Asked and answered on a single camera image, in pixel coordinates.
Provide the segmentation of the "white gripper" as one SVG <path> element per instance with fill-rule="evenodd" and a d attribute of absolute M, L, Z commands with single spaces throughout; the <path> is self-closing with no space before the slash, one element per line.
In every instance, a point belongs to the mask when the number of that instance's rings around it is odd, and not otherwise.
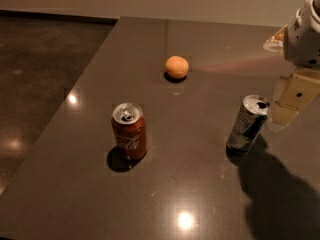
<path fill-rule="evenodd" d="M 300 68 L 282 76 L 274 90 L 268 127 L 279 132 L 289 126 L 320 94 L 320 0 L 306 0 L 288 25 L 263 44 L 270 52 L 282 51 L 287 61 Z"/>

